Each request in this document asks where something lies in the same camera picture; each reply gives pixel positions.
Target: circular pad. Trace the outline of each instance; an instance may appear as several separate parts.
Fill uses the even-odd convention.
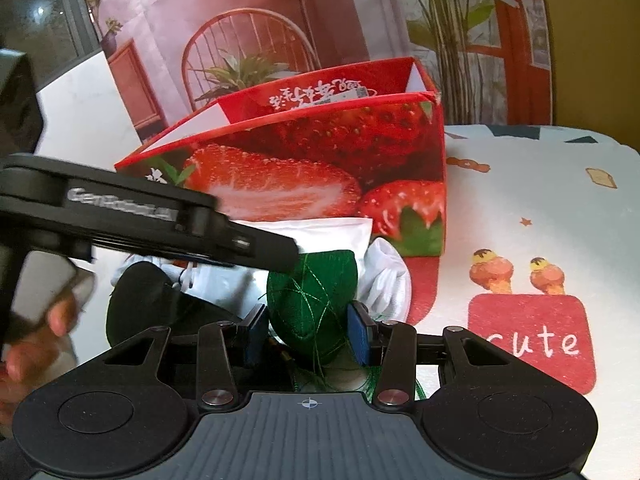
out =
[[[529,434],[551,424],[553,413],[542,399],[529,394],[493,394],[478,404],[480,419],[494,430]]]
[[[71,397],[58,412],[60,423],[65,427],[87,434],[117,430],[132,415],[131,401],[112,392],[89,392]]]
[[[491,478],[554,478],[582,467],[598,433],[593,408],[570,388],[444,386],[422,412],[452,462]]]

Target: white plastic bag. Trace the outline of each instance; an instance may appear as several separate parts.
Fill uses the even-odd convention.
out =
[[[411,277],[398,251],[377,238],[364,256],[364,275],[358,280],[356,299],[374,320],[405,322],[411,303]]]
[[[368,218],[322,218],[282,222],[239,222],[293,238],[302,253],[318,253],[346,249],[353,251],[358,266],[358,278],[366,273],[364,257],[371,236],[372,221]],[[183,269],[171,261],[151,256],[130,256],[116,271],[111,284],[120,279],[127,267],[147,261],[160,267],[180,290],[209,301],[236,314],[246,316],[259,301],[266,303],[266,270],[247,267],[218,267],[199,264]]]

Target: yellow wall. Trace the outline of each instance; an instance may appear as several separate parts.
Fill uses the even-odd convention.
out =
[[[640,0],[546,0],[555,122],[640,150]]]

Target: green yarn ball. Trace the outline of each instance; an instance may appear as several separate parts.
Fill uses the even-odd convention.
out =
[[[269,273],[271,325],[285,344],[314,366],[328,364],[347,341],[347,305],[357,287],[353,251],[302,254],[292,273]]]

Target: window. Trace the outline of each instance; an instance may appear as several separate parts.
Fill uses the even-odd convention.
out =
[[[37,89],[99,48],[84,0],[0,0],[0,34],[29,55]]]

